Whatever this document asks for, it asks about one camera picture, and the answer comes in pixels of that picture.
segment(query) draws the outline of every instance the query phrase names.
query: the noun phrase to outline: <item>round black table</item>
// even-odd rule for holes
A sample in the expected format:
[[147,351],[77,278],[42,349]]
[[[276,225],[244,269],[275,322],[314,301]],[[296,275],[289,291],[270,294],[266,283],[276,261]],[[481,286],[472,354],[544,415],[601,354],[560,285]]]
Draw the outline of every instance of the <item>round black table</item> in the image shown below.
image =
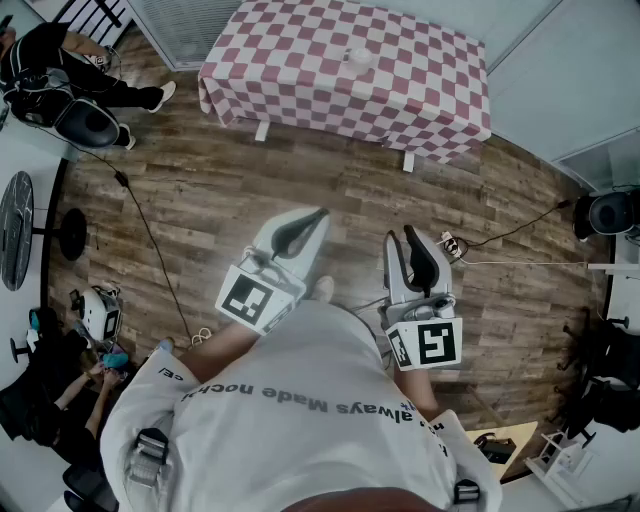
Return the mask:
[[77,260],[84,250],[87,222],[83,213],[74,208],[62,218],[59,229],[47,231],[33,227],[33,186],[29,175],[20,171],[7,185],[0,203],[0,273],[5,286],[15,291],[22,286],[31,256],[31,235],[56,236],[65,258]]
[[15,291],[22,286],[31,256],[33,228],[33,187],[29,175],[15,174],[0,203],[2,247],[0,272],[5,286]]

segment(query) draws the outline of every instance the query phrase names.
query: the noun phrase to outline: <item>person sitting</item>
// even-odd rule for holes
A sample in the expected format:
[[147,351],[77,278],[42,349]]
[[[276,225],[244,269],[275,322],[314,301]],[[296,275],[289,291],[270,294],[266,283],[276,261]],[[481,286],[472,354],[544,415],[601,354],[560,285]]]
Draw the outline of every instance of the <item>person sitting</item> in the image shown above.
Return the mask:
[[[16,39],[16,31],[8,27],[0,35],[0,86],[14,78],[11,55],[15,53],[21,69],[58,68],[69,77],[74,94],[95,100],[108,107],[141,107],[151,113],[160,110],[176,91],[171,81],[162,87],[130,87],[125,81],[102,73],[96,66],[82,62],[75,53],[95,57],[98,62],[110,58],[109,51],[85,35],[69,32],[68,23],[42,23]],[[126,124],[120,124],[120,136],[114,145],[132,149],[136,139]]]
[[[96,393],[85,390],[92,377],[104,373],[102,389]],[[105,405],[111,391],[121,382],[114,370],[104,371],[102,363],[75,379],[62,395],[44,409],[32,408],[26,419],[29,437],[41,446],[52,448],[69,464],[79,464],[90,470],[100,465],[99,431]],[[94,401],[87,418],[87,405]]]

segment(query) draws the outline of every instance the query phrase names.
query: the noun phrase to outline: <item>sneaker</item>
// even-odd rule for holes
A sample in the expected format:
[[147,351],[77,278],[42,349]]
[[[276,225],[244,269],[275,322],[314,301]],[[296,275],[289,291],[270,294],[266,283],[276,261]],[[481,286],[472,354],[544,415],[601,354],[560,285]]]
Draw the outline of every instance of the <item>sneaker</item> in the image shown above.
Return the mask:
[[331,276],[322,276],[316,281],[311,292],[311,300],[317,300],[319,302],[331,302],[333,297],[334,282]]
[[136,138],[135,138],[133,135],[131,135],[131,128],[129,128],[129,125],[128,125],[128,124],[124,124],[124,123],[120,124],[120,129],[121,129],[121,130],[122,130],[122,129],[126,130],[126,131],[127,131],[127,133],[129,134],[129,144],[127,144],[126,146],[124,146],[124,148],[125,148],[127,151],[131,151],[131,150],[133,149],[133,146],[135,146],[135,145],[136,145]]
[[169,101],[172,98],[172,96],[176,92],[176,88],[177,88],[177,85],[173,80],[171,82],[167,82],[162,87],[160,87],[160,89],[162,89],[162,99],[160,100],[160,103],[158,103],[158,106],[156,108],[147,109],[147,110],[152,114],[155,114],[158,110],[160,110],[162,105],[164,105],[167,101]]
[[144,362],[146,363],[147,359],[149,359],[158,350],[164,350],[165,352],[169,352],[169,354],[173,354],[174,346],[175,342],[173,341],[173,338],[165,338],[163,340],[160,340],[155,348],[151,352],[149,352],[149,355],[145,358]]

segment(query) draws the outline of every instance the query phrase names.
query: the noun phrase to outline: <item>table leg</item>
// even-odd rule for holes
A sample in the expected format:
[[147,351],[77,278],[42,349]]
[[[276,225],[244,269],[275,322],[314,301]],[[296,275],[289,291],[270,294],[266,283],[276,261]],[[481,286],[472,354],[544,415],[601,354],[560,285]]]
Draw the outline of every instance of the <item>table leg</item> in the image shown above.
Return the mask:
[[404,152],[404,165],[402,166],[402,170],[405,172],[413,172],[413,162],[416,158],[414,153],[409,153],[408,151]]
[[264,142],[267,139],[267,132],[269,131],[270,121],[260,121],[258,129],[256,130],[256,140],[258,142]]

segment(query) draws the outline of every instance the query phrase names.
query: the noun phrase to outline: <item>checkered tablecloth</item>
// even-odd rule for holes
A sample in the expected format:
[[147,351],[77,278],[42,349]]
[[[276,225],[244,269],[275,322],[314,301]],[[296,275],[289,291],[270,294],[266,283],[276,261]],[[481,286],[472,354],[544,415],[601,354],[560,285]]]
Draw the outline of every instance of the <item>checkered tablecloth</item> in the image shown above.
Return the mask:
[[[349,50],[373,67],[356,75]],[[199,75],[204,112],[315,128],[447,162],[487,139],[484,44],[339,0],[247,0]]]

